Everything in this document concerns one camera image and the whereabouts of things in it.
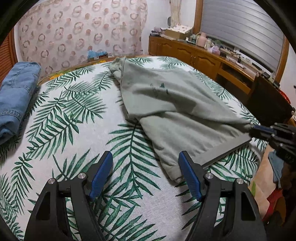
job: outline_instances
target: gray roller blind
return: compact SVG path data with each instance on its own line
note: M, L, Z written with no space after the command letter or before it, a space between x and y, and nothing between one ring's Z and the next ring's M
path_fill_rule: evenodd
M283 33L253 0L204 0L201 31L277 69Z

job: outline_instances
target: wooden louvered door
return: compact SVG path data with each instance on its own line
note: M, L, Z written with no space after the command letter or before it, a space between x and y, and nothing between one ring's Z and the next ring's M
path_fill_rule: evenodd
M17 62L13 29L0 46L0 85L8 72Z

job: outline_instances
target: metal screw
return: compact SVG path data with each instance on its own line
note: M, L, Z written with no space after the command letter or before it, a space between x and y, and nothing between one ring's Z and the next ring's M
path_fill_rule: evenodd
M55 182L55 179L54 178L51 178L48 180L48 184L53 184Z
M212 174L212 173L206 173L205 174L205 177L207 178L207 179L212 179L213 177L214 177L214 175Z
M238 183L238 184L243 184L244 181L243 181L241 178L238 178L238 179L237 179L237 183Z
M84 172L78 174L78 178L80 179L83 179L85 177L86 177L86 174Z

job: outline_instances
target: pink circle pattern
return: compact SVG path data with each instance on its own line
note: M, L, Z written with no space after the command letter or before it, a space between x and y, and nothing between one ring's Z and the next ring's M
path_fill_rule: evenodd
M142 54L147 0L84 2L48 0L20 19L23 60L41 64L40 78L87 61L90 49L105 50L109 56Z

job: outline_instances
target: green leaf pattern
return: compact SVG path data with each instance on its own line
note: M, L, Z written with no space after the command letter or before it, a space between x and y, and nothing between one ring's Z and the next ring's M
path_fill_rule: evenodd
M258 123L228 91L178 59L160 56L128 61L143 68L192 71L236 115ZM20 135L0 146L0 215L19 240L26 229L21 220L29 219L45 182L85 172L105 150L113 154L113 168L91 206L107 240L185 240L196 219L201 204L191 197L185 181L176 185L168 180L152 141L138 121L127 119L109 65L80 68L38 87ZM220 179L240 177L249 183L265 147L266 142L254 139L208 171ZM70 198L66 204L72 236L80 240ZM224 208L225 199L221 199L217 222Z

